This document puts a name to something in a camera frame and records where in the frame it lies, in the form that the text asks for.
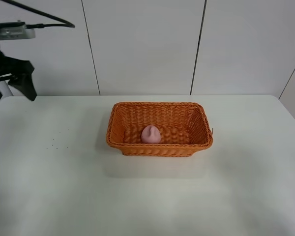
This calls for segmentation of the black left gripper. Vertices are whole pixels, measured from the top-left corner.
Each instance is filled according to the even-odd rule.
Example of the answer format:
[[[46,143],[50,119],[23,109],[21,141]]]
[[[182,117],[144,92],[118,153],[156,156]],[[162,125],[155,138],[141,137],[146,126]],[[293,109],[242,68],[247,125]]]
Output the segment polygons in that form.
[[[0,77],[10,79],[8,84],[22,93],[30,101],[37,97],[32,81],[34,67],[28,60],[6,57],[0,50]]]

